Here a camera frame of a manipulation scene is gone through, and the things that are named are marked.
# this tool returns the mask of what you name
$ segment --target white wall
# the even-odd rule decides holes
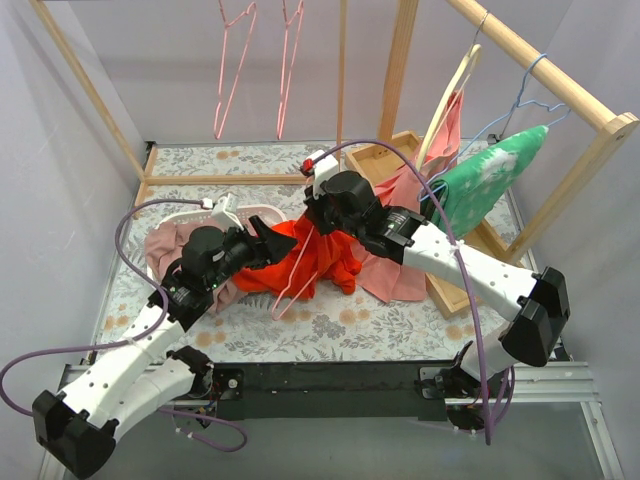
[[[640,114],[640,5],[633,0],[574,2],[548,52],[569,75],[616,113]],[[524,98],[545,96],[530,84]],[[519,116],[511,130],[544,116]],[[593,137],[577,116],[558,125],[515,186],[526,218],[557,185]],[[539,263],[562,270],[572,317],[564,338],[587,360],[603,398],[604,414],[627,478],[640,477],[640,131],[567,208],[538,242]]]
[[[66,2],[49,3],[74,42],[91,51]],[[0,364],[28,351],[87,343],[113,257],[113,230],[137,185],[89,100],[25,1],[0,1]],[[89,74],[142,158],[104,70]],[[6,387],[30,407],[55,389],[65,362],[30,361]],[[30,418],[0,405],[0,477],[36,478],[43,449]]]
[[[226,0],[229,18],[249,0]],[[546,49],[571,0],[485,0],[487,8]],[[284,40],[282,3],[258,0],[258,17],[222,142],[275,140]],[[287,1],[288,10],[297,5]],[[346,138],[375,136],[395,1],[350,0],[345,88]],[[109,76],[145,140],[213,142],[222,22],[216,1],[73,2]],[[247,27],[229,35],[230,90]],[[396,131],[423,132],[475,28],[446,2],[423,1]],[[284,140],[335,138],[339,1],[306,0]],[[508,110],[522,69],[482,36],[485,55],[467,86],[463,134]]]

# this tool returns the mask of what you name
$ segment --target blue wire hanger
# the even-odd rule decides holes
[[[480,138],[480,136],[482,134],[484,134],[487,130],[489,130],[491,127],[493,127],[496,123],[501,122],[502,120],[504,120],[505,118],[513,115],[513,112],[516,111],[516,109],[521,108],[521,107],[526,107],[527,105],[537,105],[538,107],[542,107],[545,108],[547,110],[547,112],[551,113],[555,110],[557,110],[560,107],[566,107],[567,105],[565,103],[558,103],[557,105],[551,106],[548,105],[546,103],[542,103],[539,102],[537,100],[528,100],[524,103],[521,103],[522,101],[522,94],[524,93],[524,89],[527,83],[527,77],[529,76],[529,74],[531,73],[531,70],[533,70],[533,67],[536,66],[536,64],[542,60],[543,58],[545,58],[547,56],[546,53],[541,53],[540,56],[538,58],[536,58],[533,62],[531,62],[531,65],[529,65],[529,68],[527,68],[527,70],[524,72],[524,76],[522,77],[522,85],[520,86],[520,91],[518,92],[518,95],[516,97],[516,101],[513,102],[513,105],[511,106],[511,108],[509,109],[509,111],[507,113],[505,113],[504,115],[502,115],[501,117],[496,118],[494,121],[492,121],[491,123],[489,123],[486,127],[484,127],[482,130],[480,130],[477,135],[475,137],[473,137],[473,139],[467,144],[466,147],[464,147],[462,150],[460,150],[460,152],[458,152],[458,154],[453,157],[451,160],[449,160],[449,163],[447,163],[447,167],[442,170],[439,173],[434,174],[433,176],[431,176],[428,180],[429,183],[433,182],[436,178],[438,178],[441,175],[444,175],[446,172],[449,171],[449,168],[451,167],[451,165],[461,156],[463,155],[471,145],[473,145],[478,138]],[[556,123],[564,120],[565,118],[567,118],[569,116],[569,114],[571,113],[571,109],[567,109],[567,113],[565,113],[562,117],[560,118],[556,118],[555,120],[553,120],[551,123],[549,123],[547,125],[547,127],[552,127],[553,125],[555,125]],[[442,188],[444,188],[444,185],[440,185],[438,188],[436,188],[434,190],[434,193],[437,192],[438,190],[441,190]],[[422,195],[424,192],[424,189],[420,190],[420,195]],[[422,202],[423,200],[429,198],[429,195],[425,195],[424,197],[420,198],[420,201]]]

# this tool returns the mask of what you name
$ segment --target cable tie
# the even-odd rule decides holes
[[[138,340],[136,340],[134,337],[124,337],[124,340],[129,345],[136,347],[138,350],[144,353],[147,356],[147,358],[151,360],[152,363],[155,362],[156,359],[153,357],[153,355],[147,352],[147,349],[144,348],[142,345],[140,345],[140,342],[138,342]]]
[[[456,252],[460,251],[460,247],[464,245],[464,240],[458,240],[453,245],[449,244],[449,253],[453,256]]]

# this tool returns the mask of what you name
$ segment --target pink clothes hanger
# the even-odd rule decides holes
[[[278,107],[278,124],[276,125],[276,134],[278,140],[282,138],[282,131],[284,130],[284,120],[287,116],[287,104],[289,103],[289,88],[291,87],[291,72],[293,71],[293,64],[296,61],[296,52],[298,50],[298,40],[300,40],[300,27],[302,26],[302,17],[304,16],[304,2],[300,0],[298,3],[298,9],[294,12],[291,18],[287,17],[287,4],[285,0],[282,0],[282,11],[284,12],[284,49],[282,51],[282,73],[280,75],[280,106]],[[293,24],[294,20],[298,18],[298,31],[296,32],[296,39],[293,44],[293,53],[291,54],[291,63],[289,64],[289,73],[287,75],[287,86],[284,86],[284,77],[286,71],[287,62],[287,43],[289,41],[289,27]]]
[[[220,137],[222,136],[222,130],[224,129],[224,124],[227,121],[227,114],[229,113],[231,102],[233,102],[233,96],[236,93],[236,85],[238,84],[238,77],[240,76],[240,70],[242,70],[242,65],[244,64],[244,59],[247,55],[247,49],[249,48],[249,42],[251,41],[251,34],[253,33],[253,27],[256,23],[256,15],[258,13],[258,7],[256,6],[256,2],[251,2],[249,6],[246,8],[246,10],[240,13],[240,15],[238,15],[231,22],[228,22],[227,17],[224,14],[224,7],[222,6],[222,0],[218,0],[218,4],[220,5],[220,14],[222,15],[222,21],[224,22],[224,37],[222,40],[222,59],[220,60],[220,79],[218,80],[218,106],[216,107],[216,115],[213,121],[213,135],[216,137],[216,140],[220,139]],[[247,41],[244,44],[244,50],[242,50],[242,57],[240,57],[240,64],[238,65],[238,70],[236,71],[236,77],[233,80],[233,86],[231,87],[229,100],[227,101],[227,106],[224,109],[224,114],[222,115],[222,121],[220,122],[220,127],[218,128],[220,108],[222,107],[222,84],[224,81],[224,63],[227,56],[227,38],[229,36],[229,29],[233,27],[236,23],[238,23],[241,18],[249,16],[252,13],[253,13],[253,18],[251,19],[251,25],[249,26]]]
[[[307,178],[305,185],[309,185],[310,181],[311,181],[311,177]],[[276,301],[273,304],[273,307],[271,308],[271,318],[274,320],[280,320],[282,316],[287,312],[287,310],[291,308],[291,305],[293,305],[293,303],[298,299],[298,297],[302,295],[302,292],[304,292],[305,288],[307,288],[309,284],[313,282],[313,280],[318,276],[318,272],[315,272],[313,275],[311,275],[311,278],[307,280],[307,283],[305,283],[302,286],[302,288],[298,291],[298,293],[296,293],[295,296],[289,301],[289,303],[287,303],[287,306],[284,307],[284,310],[282,310],[282,312],[276,315],[276,308],[278,308],[278,305],[280,305],[280,302],[282,301],[282,297],[284,297],[284,294],[287,291],[289,291],[289,289],[291,288],[291,284],[293,283],[293,276],[295,275],[296,270],[298,269],[298,264],[300,263],[300,259],[302,258],[302,255],[304,255],[304,252],[307,250],[307,245],[309,245],[309,241],[311,240],[311,235],[313,235],[314,231],[315,231],[315,228],[311,228],[311,230],[309,230],[309,235],[307,235],[307,239],[304,241],[304,244],[302,245],[302,249],[300,249],[300,254],[296,259],[296,262],[293,264],[293,268],[291,269],[291,273],[289,274],[289,283],[287,283],[287,286],[285,287],[285,289],[280,292],[280,295],[278,295],[278,298],[276,298]]]

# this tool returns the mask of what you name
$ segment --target black base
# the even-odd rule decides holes
[[[425,399],[420,369],[451,362],[216,364],[215,375],[238,380],[217,416],[247,418],[416,417],[447,420],[444,399]]]

